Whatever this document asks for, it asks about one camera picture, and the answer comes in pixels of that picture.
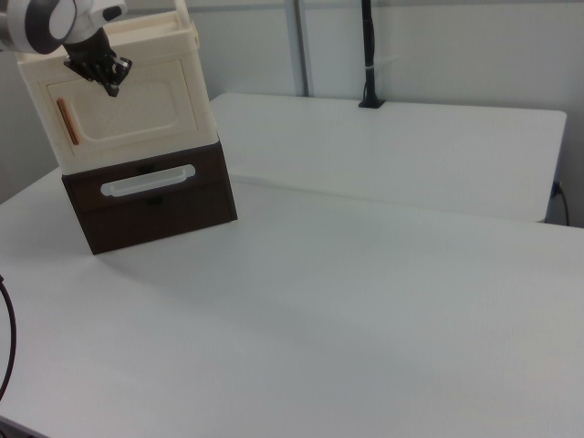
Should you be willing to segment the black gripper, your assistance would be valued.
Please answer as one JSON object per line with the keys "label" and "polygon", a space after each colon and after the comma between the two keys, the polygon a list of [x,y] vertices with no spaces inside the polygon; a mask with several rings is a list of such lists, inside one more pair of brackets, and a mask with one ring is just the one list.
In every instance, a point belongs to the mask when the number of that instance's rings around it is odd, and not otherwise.
{"label": "black gripper", "polygon": [[66,67],[89,82],[97,82],[111,97],[119,95],[120,84],[129,75],[132,61],[117,56],[104,30],[84,41],[65,44],[64,48],[68,54]]}

